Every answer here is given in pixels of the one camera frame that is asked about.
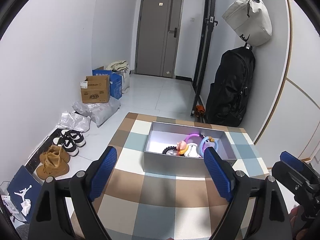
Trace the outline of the person's right hand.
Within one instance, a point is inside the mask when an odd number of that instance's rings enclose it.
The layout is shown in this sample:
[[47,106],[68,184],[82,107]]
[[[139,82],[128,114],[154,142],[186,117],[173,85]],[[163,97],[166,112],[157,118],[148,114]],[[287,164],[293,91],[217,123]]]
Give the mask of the person's right hand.
[[292,239],[320,240],[319,212],[315,219],[304,221],[304,209],[301,205],[294,207],[289,213],[292,228]]

